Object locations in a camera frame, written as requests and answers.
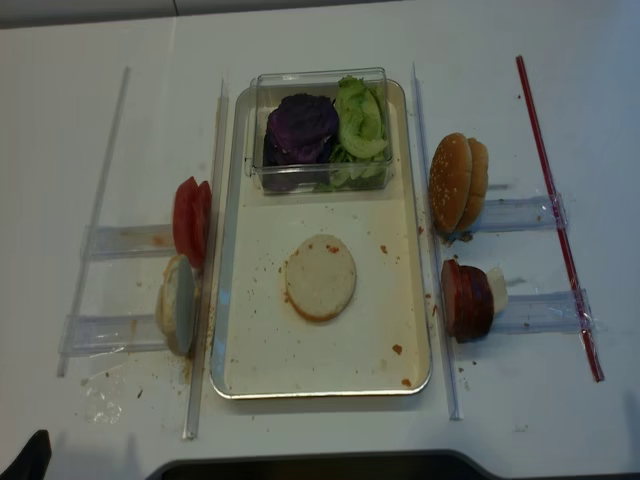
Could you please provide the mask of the clear holder lower right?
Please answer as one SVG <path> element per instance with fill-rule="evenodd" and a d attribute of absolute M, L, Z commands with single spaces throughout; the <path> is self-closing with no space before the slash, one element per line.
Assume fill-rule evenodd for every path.
<path fill-rule="evenodd" d="M 578 307 L 572 291 L 511 295 L 496 315 L 490 332 L 496 334 L 578 333 L 593 327 L 588 305 Z"/>

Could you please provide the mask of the clear plastic container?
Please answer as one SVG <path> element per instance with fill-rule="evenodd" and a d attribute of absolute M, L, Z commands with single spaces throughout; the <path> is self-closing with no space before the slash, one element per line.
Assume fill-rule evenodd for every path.
<path fill-rule="evenodd" d="M 383 113 L 386 120 L 386 134 L 389 146 L 386 150 L 386 185 L 392 163 L 392 140 L 390 133 L 389 107 L 387 105 L 388 87 L 386 72 L 381 67 L 351 70 L 329 70 L 312 72 L 294 72 L 280 74 L 262 74 L 250 84 L 251 108 L 249 134 L 246 141 L 244 170 L 254 177 L 266 194 L 288 194 L 316 192 L 314 187 L 321 176 L 328 172 L 329 163 L 316 165 L 290 165 L 268 167 L 263 165 L 263 147 L 267 119 L 281 101 L 290 95 L 306 93 L 328 97 L 333 105 L 338 92 L 338 82 L 352 75 L 362 78 L 367 84 L 378 85 L 382 89 Z"/>

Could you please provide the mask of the black object bottom left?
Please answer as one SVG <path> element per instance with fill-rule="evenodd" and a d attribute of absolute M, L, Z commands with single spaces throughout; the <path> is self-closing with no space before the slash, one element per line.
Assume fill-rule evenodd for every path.
<path fill-rule="evenodd" d="M 49 432 L 38 430 L 7 469 L 1 473 L 0 480 L 43 480 L 51 457 Z"/>

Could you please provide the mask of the clear holder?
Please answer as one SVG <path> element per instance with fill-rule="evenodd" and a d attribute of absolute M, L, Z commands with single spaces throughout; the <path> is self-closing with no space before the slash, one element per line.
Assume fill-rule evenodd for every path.
<path fill-rule="evenodd" d="M 59 353 L 70 357 L 166 349 L 164 335 L 152 314 L 68 315 L 59 344 Z"/>
<path fill-rule="evenodd" d="M 572 291 L 511 295 L 496 315 L 490 332 L 496 334 L 578 333 L 593 327 L 588 305 L 578 307 Z"/>
<path fill-rule="evenodd" d="M 89 261 L 171 257 L 176 253 L 168 224 L 85 228 L 81 258 Z"/>
<path fill-rule="evenodd" d="M 486 200 L 469 231 L 521 232 L 566 229 L 568 218 L 559 195 Z"/>

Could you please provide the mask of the sesame bun top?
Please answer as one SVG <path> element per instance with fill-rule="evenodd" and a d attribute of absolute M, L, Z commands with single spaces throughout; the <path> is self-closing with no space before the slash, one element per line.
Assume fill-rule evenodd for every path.
<path fill-rule="evenodd" d="M 462 133 L 445 136 L 437 146 L 429 170 L 429 201 L 436 228 L 452 233 L 467 202 L 472 177 L 472 155 Z"/>

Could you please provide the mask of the sliced dark meat patties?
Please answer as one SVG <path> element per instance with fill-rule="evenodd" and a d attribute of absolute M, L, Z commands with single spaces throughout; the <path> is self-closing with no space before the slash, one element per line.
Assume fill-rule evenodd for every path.
<path fill-rule="evenodd" d="M 483 338 L 494 320 L 494 299 L 479 268 L 446 260 L 441 271 L 446 332 L 460 344 Z"/>

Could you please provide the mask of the red plastic strip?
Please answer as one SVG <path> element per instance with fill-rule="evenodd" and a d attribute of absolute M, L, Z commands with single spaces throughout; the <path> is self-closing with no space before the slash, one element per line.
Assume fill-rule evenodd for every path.
<path fill-rule="evenodd" d="M 569 280 L 570 290 L 572 293 L 576 314 L 579 321 L 579 330 L 581 341 L 586 353 L 587 361 L 591 371 L 593 380 L 596 383 L 603 382 L 605 375 L 600 364 L 596 342 L 593 335 L 593 317 L 591 314 L 590 305 L 586 296 L 586 293 L 582 289 L 582 285 L 579 279 L 579 275 L 576 269 L 573 252 L 568 235 L 568 220 L 565 213 L 563 201 L 560 193 L 558 192 L 553 172 L 550 166 L 546 146 L 537 115 L 537 110 L 532 94 L 525 61 L 522 55 L 518 55 L 515 58 L 518 75 L 524 94 L 524 99 L 527 107 L 527 112 L 534 136 L 536 149 L 540 161 L 540 166 L 545 182 L 547 194 L 551 203 L 552 212 L 556 220 L 556 231 L 560 248 L 563 255 L 563 262 L 565 265 L 567 277 Z"/>

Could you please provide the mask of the white cheese slice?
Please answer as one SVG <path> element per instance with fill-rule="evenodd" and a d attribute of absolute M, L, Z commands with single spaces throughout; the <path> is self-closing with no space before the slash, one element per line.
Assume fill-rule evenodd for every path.
<path fill-rule="evenodd" d="M 493 298 L 494 314 L 498 315 L 505 310 L 508 304 L 504 274 L 500 267 L 494 267 L 486 273 L 486 276 Z"/>

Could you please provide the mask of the clear rail of tray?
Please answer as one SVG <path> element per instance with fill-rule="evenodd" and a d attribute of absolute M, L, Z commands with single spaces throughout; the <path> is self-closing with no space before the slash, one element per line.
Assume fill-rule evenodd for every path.
<path fill-rule="evenodd" d="M 443 371 L 444 385 L 446 389 L 446 398 L 448 406 L 448 416 L 451 421 L 461 421 L 464 415 L 460 406 L 460 399 L 457 388 L 456 371 L 455 371 L 455 354 L 451 345 L 450 338 L 446 331 L 446 311 L 444 301 L 442 299 L 442 287 L 440 282 L 440 273 L 442 266 L 442 258 L 440 254 L 439 239 L 433 223 L 433 214 L 431 212 L 429 201 L 429 156 L 427 150 L 427 136 L 425 125 L 425 114 L 422 102 L 421 82 L 417 75 L 416 65 L 412 64 L 412 98 L 414 105 L 415 130 L 417 134 L 418 155 L 421 163 L 423 180 L 425 183 L 425 223 L 427 230 L 427 239 L 429 244 L 429 258 L 431 268 L 431 281 L 435 296 L 436 310 L 433 317 L 438 327 L 438 342 L 440 346 L 440 362 Z"/>
<path fill-rule="evenodd" d="M 210 217 L 206 242 L 207 249 L 204 267 L 201 275 L 201 296 L 193 345 L 188 401 L 186 405 L 186 414 L 182 433 L 182 439 L 184 441 L 195 440 L 198 436 L 199 429 L 202 388 L 205 373 L 207 331 L 209 326 L 211 295 L 214 282 L 214 259 L 218 228 L 218 203 L 221 195 L 221 184 L 224 169 L 224 152 L 228 109 L 228 81 L 222 78 L 216 110 L 214 150 L 211 172 L 212 200 L 210 206 Z"/>

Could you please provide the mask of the green lettuce leaves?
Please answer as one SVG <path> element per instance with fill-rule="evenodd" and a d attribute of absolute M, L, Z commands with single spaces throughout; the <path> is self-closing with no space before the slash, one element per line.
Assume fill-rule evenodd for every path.
<path fill-rule="evenodd" d="M 383 187 L 389 140 L 381 87 L 348 75 L 338 82 L 334 107 L 339 117 L 337 140 L 328 159 L 330 168 L 314 190 L 330 192 Z"/>

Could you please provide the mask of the clear holder lower left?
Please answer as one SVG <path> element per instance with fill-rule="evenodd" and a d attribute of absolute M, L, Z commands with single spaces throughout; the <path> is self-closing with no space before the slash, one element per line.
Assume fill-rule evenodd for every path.
<path fill-rule="evenodd" d="M 59 353 L 70 357 L 166 349 L 164 335 L 152 314 L 68 315 L 59 344 Z"/>

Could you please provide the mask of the dark base bottom edge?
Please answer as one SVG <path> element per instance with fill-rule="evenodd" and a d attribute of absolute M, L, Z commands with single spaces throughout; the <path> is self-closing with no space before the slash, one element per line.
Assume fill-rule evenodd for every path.
<path fill-rule="evenodd" d="M 169 462 L 151 479 L 495 479 L 455 452 L 318 454 Z"/>

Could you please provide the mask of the clear far left rail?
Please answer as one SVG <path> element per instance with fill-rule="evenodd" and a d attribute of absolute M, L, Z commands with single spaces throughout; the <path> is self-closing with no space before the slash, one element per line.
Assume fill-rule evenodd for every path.
<path fill-rule="evenodd" d="M 99 177 L 96 193 L 94 195 L 90 221 L 89 221 L 88 227 L 86 228 L 86 236 L 81 249 L 80 267 L 79 267 L 78 275 L 76 278 L 74 294 L 73 294 L 73 299 L 71 303 L 71 310 L 66 317 L 64 331 L 62 333 L 61 340 L 60 340 L 59 360 L 58 360 L 57 369 L 56 369 L 56 376 L 58 378 L 64 378 L 68 370 L 70 356 L 68 353 L 66 353 L 63 350 L 64 342 L 65 342 L 66 335 L 71 331 L 71 327 L 73 324 L 72 318 L 76 317 L 80 313 L 80 308 L 81 308 L 82 300 L 84 297 L 84 290 L 85 290 L 86 281 L 88 277 L 89 263 L 91 262 L 91 258 L 92 258 L 92 251 L 95 243 L 96 231 L 97 231 L 98 222 L 100 219 L 100 214 L 102 211 L 102 205 L 103 205 L 104 195 L 105 195 L 106 186 L 109 178 L 109 172 L 110 172 L 112 161 L 113 161 L 115 147 L 117 145 L 119 128 L 120 128 L 121 119 L 123 115 L 124 104 L 126 101 L 130 76 L 131 76 L 131 67 L 126 66 L 123 69 L 123 73 L 122 73 L 116 106 L 114 109 L 114 114 L 113 114 L 113 118 L 110 125 L 106 149 L 105 149 L 102 166 L 100 170 L 100 177 Z"/>

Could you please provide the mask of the clear rail left of tray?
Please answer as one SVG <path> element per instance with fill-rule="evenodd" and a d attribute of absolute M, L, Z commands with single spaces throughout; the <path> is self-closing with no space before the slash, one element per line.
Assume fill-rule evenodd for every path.
<path fill-rule="evenodd" d="M 184 441 L 195 440 L 198 436 L 199 429 L 202 388 L 205 373 L 207 331 L 209 326 L 211 295 L 214 282 L 214 259 L 218 228 L 218 203 L 221 195 L 221 184 L 224 169 L 224 152 L 228 109 L 228 81 L 222 78 L 216 110 L 214 150 L 211 172 L 212 200 L 210 206 L 210 217 L 206 242 L 207 249 L 204 267 L 201 275 L 201 296 L 193 345 L 188 401 L 186 405 L 186 414 L 182 433 L 182 439 Z"/>

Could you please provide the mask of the clear holder upper left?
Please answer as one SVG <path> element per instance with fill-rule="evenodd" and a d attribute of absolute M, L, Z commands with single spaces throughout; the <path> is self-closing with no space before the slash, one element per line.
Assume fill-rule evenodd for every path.
<path fill-rule="evenodd" d="M 85 228 L 81 258 L 89 261 L 171 257 L 176 253 L 168 224 Z"/>

